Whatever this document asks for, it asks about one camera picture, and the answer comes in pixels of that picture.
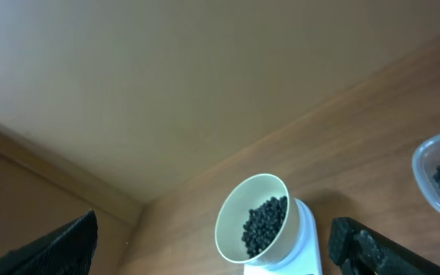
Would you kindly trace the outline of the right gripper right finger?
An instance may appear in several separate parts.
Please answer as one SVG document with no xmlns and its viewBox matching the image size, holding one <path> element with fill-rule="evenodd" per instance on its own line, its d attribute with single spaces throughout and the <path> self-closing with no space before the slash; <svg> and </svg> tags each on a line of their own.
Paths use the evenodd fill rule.
<svg viewBox="0 0 440 275">
<path fill-rule="evenodd" d="M 440 275 L 440 266 L 349 217 L 332 220 L 328 255 L 344 275 Z"/>
</svg>

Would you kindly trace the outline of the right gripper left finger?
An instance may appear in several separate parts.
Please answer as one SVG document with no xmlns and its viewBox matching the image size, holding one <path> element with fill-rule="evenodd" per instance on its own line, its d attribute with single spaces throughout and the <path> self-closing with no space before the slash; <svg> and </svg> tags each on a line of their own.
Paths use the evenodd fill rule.
<svg viewBox="0 0 440 275">
<path fill-rule="evenodd" d="M 95 212 L 0 257 L 0 275 L 88 275 L 98 240 Z"/>
</svg>

